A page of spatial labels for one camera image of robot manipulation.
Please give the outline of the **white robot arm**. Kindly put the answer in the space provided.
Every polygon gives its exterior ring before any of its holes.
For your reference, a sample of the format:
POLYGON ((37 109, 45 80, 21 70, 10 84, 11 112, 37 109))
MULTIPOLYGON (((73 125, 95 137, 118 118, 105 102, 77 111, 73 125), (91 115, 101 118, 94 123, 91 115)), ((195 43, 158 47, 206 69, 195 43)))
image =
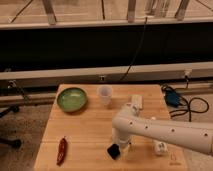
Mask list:
POLYGON ((113 142, 125 147, 131 136, 143 136, 213 156, 213 124, 153 120, 138 116, 137 108, 125 104, 112 119, 113 142))

